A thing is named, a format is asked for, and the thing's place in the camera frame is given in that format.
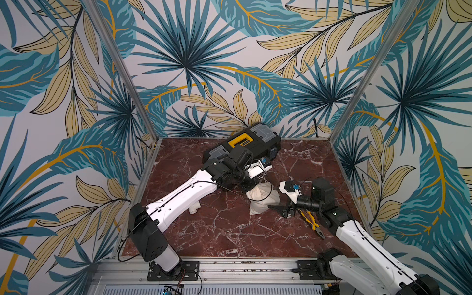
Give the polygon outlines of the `cream cloth drawstring bag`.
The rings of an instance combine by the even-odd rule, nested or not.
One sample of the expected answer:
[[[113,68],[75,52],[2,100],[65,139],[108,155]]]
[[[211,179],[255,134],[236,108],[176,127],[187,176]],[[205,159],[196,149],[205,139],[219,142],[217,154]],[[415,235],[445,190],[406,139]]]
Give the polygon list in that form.
[[[250,201],[249,215],[260,215],[269,210],[269,206],[278,205],[280,196],[273,184],[265,177],[258,177],[259,183],[246,192]]]

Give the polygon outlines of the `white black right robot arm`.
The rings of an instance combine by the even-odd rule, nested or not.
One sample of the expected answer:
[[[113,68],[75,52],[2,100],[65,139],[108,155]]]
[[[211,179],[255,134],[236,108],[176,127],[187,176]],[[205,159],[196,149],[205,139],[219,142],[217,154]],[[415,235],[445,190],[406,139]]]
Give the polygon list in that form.
[[[349,210],[336,203],[336,190],[326,179],[311,182],[311,195],[302,193],[300,185],[283,181],[279,185],[282,194],[288,196],[286,204],[273,205],[271,209],[282,217],[293,217],[297,211],[315,229],[324,227],[354,251],[369,267],[369,271],[354,264],[341,251],[331,248],[314,261],[298,261],[301,280],[339,279],[353,286],[364,295],[438,295],[438,282],[429,275],[419,275],[401,263],[381,246]]]

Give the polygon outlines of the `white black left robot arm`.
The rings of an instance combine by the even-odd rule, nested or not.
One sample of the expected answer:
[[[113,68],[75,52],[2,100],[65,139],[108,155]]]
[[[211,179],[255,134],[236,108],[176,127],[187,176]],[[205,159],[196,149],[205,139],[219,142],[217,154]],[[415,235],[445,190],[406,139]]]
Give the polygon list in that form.
[[[249,191],[257,176],[272,168],[267,156],[256,158],[243,146],[229,154],[208,159],[187,182],[158,201],[134,205],[129,212],[128,238],[144,261],[161,268],[170,277],[181,272],[182,260],[164,232],[182,213],[217,189],[236,186]]]

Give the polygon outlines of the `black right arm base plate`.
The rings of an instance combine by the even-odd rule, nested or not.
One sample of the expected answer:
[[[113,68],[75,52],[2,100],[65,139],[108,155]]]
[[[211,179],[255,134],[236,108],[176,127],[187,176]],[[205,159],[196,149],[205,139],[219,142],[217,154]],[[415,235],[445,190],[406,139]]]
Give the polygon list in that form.
[[[323,259],[298,260],[297,268],[292,272],[299,274],[301,280],[329,279],[328,265]]]

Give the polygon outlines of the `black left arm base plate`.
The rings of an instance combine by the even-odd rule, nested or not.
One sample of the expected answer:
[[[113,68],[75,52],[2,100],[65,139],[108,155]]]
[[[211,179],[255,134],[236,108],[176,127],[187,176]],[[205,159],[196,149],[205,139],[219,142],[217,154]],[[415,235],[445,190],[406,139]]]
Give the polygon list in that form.
[[[164,271],[155,261],[151,261],[147,281],[198,281],[199,270],[199,261],[181,261],[168,272]]]

